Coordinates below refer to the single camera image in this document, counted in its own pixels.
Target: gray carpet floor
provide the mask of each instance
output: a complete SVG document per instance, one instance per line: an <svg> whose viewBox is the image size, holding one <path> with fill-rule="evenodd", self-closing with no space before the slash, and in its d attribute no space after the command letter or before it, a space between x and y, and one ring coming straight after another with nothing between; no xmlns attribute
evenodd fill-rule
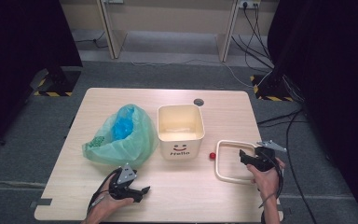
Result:
<svg viewBox="0 0 358 224"><path fill-rule="evenodd" d="M40 222L34 219L35 202L42 195L88 88L247 91L257 121L285 115L300 108L295 102L255 99L253 90L241 84L227 67L221 65L135 66L131 63L84 62L83 68L69 69L82 72L72 96L31 95L7 129L7 143L0 146L0 223ZM251 85L250 76L257 74L247 67L231 67L231 70L247 85ZM44 75L44 71L37 74L31 85L36 87ZM280 119L263 126L289 120ZM300 113L296 121L307 121L307 118ZM271 127L263 126L259 127L263 140L272 139L286 147L287 122ZM317 222L358 224L358 205L339 170L325 158L310 125L307 122L293 123L288 142L298 184ZM278 157L290 166L286 154L278 153ZM285 209L283 223L312 223L293 174L290 169L286 169L284 174L281 195Z"/></svg>

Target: wall socket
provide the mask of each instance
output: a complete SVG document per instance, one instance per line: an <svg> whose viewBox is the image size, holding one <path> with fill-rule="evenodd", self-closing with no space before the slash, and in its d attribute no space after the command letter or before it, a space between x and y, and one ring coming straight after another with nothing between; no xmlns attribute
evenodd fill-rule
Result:
<svg viewBox="0 0 358 224"><path fill-rule="evenodd" d="M261 0L240 0L240 8L243 8L244 2L248 4L246 9L255 9L256 7L260 7Z"/></svg>

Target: red ball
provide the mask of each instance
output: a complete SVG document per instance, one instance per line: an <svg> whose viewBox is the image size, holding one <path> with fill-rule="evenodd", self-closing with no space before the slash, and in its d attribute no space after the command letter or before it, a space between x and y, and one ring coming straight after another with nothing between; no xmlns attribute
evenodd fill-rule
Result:
<svg viewBox="0 0 358 224"><path fill-rule="evenodd" d="M215 154L214 152L211 152L211 154L209 154L209 158L210 158L211 160L216 159L216 154Z"/></svg>

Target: plastic bag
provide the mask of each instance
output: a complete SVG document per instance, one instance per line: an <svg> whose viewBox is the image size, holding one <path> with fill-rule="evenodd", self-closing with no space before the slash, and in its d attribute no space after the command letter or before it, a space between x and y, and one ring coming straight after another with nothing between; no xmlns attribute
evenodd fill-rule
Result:
<svg viewBox="0 0 358 224"><path fill-rule="evenodd" d="M121 166L128 163L136 168L153 154L157 145L158 135L151 118L139 106L125 105L82 148L83 156L91 161Z"/></svg>

